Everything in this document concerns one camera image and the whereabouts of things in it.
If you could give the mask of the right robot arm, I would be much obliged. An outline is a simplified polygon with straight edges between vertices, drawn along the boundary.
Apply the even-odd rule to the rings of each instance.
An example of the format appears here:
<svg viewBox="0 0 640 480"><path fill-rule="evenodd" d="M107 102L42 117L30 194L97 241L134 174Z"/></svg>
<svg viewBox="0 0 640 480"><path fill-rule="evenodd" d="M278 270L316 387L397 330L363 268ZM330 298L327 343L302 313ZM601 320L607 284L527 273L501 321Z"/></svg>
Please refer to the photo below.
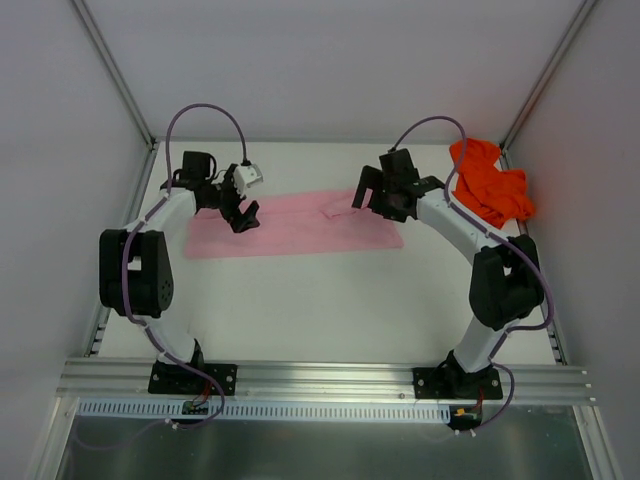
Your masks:
<svg viewBox="0 0 640 480"><path fill-rule="evenodd" d="M377 168L362 168L352 205L399 223L412 218L439 233L471 266L472 320L458 345L436 367L412 371L418 399L502 396L494 356L506 337L545 299L537 247L531 237L508 236L457 202L448 184L420 176L406 149L385 153Z"/></svg>

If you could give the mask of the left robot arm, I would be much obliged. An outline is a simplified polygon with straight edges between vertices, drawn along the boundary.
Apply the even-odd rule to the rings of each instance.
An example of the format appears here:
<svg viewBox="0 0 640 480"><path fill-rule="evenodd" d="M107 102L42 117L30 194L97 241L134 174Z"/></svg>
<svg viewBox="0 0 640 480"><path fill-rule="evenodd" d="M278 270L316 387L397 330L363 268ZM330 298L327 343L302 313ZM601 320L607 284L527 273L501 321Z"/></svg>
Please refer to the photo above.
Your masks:
<svg viewBox="0 0 640 480"><path fill-rule="evenodd" d="M202 209L220 213L235 234L258 227L258 202L247 207L242 203L248 189L262 180L258 166L249 160L218 172L211 154L187 151L147 213L121 229L101 233L100 301L139 327L154 347L149 393L201 400L234 394L235 365L206 362L200 343L169 317L175 282L168 243Z"/></svg>

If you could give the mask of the pink t shirt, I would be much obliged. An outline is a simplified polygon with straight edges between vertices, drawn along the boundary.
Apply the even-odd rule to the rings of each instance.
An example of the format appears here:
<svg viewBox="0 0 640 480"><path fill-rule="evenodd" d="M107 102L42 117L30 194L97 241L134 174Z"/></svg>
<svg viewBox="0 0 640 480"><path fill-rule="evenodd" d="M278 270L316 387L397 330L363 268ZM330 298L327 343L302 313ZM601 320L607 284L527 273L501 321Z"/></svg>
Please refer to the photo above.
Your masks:
<svg viewBox="0 0 640 480"><path fill-rule="evenodd" d="M188 223L184 254L193 260L401 249L395 224L352 206L355 191L321 190L258 200L260 226L236 234L217 210Z"/></svg>

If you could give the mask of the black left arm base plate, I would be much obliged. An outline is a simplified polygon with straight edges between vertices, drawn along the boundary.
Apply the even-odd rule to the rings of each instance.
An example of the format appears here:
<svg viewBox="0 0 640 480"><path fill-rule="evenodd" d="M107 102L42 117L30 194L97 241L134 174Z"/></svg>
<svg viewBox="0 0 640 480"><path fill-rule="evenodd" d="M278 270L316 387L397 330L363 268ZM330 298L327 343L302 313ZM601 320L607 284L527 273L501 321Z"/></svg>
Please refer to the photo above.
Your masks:
<svg viewBox="0 0 640 480"><path fill-rule="evenodd" d="M234 396L238 366L235 364L205 363L203 372L216 380L225 395ZM156 361L151 369L147 391L149 394L191 395L202 394L209 381L184 368Z"/></svg>

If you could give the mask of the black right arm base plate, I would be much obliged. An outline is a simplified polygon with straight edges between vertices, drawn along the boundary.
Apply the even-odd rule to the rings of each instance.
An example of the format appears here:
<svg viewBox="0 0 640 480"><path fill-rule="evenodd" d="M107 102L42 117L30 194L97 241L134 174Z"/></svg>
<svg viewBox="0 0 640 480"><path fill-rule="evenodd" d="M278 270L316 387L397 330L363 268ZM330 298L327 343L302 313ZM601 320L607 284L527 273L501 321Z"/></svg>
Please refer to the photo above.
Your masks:
<svg viewBox="0 0 640 480"><path fill-rule="evenodd" d="M496 368L465 373L441 367L415 367L411 370L416 399L501 400L503 390Z"/></svg>

